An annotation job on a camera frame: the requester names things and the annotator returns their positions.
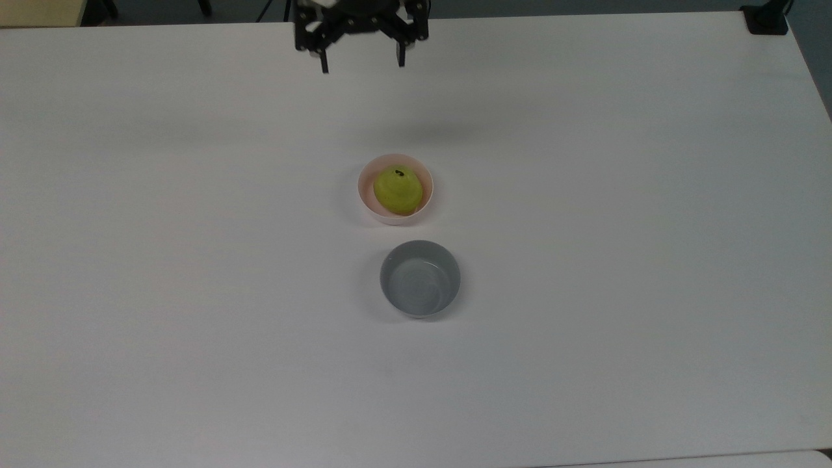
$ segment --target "bowl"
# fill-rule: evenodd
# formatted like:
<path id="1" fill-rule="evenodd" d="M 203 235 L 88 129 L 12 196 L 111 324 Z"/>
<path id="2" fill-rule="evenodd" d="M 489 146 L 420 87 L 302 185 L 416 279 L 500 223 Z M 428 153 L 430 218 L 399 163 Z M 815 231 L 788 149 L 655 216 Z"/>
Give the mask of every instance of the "bowl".
<path id="1" fill-rule="evenodd" d="M 410 241 L 387 255 L 380 280 L 390 304 L 406 316 L 425 318 L 453 301 L 461 276 L 448 249 L 431 241 Z"/>
<path id="2" fill-rule="evenodd" d="M 373 191 L 373 182 L 375 182 L 376 177 L 386 167 L 393 166 L 393 164 L 401 164 L 413 169 L 418 181 L 422 183 L 422 201 L 416 207 L 416 210 L 408 215 L 398 215 L 382 207 Z M 364 166 L 364 169 L 359 175 L 359 197 L 361 198 L 361 202 L 367 207 L 370 216 L 384 224 L 392 226 L 413 224 L 420 218 L 424 212 L 424 208 L 430 203 L 432 195 L 433 178 L 430 176 L 428 168 L 417 159 L 404 154 L 385 154 L 384 156 L 376 157 Z"/>

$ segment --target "gray bowl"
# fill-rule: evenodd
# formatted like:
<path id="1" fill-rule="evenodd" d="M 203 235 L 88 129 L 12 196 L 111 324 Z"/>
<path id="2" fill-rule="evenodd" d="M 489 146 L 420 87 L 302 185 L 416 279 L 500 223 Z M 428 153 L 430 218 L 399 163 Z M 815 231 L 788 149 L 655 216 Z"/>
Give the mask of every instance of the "gray bowl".
<path id="1" fill-rule="evenodd" d="M 459 282 L 459 265 L 451 252 L 430 241 L 405 242 L 381 266 L 381 290 L 412 318 L 425 318 L 447 307 L 459 291 Z"/>

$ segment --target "floor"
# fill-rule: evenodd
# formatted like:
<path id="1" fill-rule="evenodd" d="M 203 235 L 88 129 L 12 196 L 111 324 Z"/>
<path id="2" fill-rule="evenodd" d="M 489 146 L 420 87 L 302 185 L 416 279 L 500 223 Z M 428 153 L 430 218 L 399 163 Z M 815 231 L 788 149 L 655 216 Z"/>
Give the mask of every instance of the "floor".
<path id="1" fill-rule="evenodd" d="M 197 0 L 115 0 L 119 17 L 114 26 L 253 22 L 267 0 L 210 0 L 213 15 L 202 16 Z M 431 17 L 501 17 L 597 13 L 735 11 L 764 0 L 436 0 Z M 283 20 L 284 0 L 274 0 L 264 22 Z M 88 0 L 88 12 L 103 12 L 101 0 Z M 832 115 L 832 2 L 795 0 L 789 23 L 806 63 Z"/>

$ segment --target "table surface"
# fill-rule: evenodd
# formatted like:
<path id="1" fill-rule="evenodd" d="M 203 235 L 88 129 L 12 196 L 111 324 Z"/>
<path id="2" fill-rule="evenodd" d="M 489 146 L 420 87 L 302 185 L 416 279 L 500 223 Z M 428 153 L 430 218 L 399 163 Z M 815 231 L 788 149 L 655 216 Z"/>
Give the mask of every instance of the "table surface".
<path id="1" fill-rule="evenodd" d="M 0 31 L 5 466 L 506 468 L 832 446 L 832 124 L 738 12 Z M 356 181 L 433 172 L 413 227 Z M 424 238 L 438 320 L 379 289 Z"/>
<path id="2" fill-rule="evenodd" d="M 0 0 L 0 27 L 75 27 L 87 0 Z"/>

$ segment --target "green pear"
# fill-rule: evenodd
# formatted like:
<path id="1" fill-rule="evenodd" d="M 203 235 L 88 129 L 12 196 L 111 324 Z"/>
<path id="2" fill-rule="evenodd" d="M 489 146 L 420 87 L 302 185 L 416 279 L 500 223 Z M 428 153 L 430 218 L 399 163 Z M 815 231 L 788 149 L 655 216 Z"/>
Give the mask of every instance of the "green pear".
<path id="1" fill-rule="evenodd" d="M 413 212 L 422 201 L 422 182 L 413 169 L 400 164 L 386 167 L 373 182 L 382 207 L 398 215 Z"/>

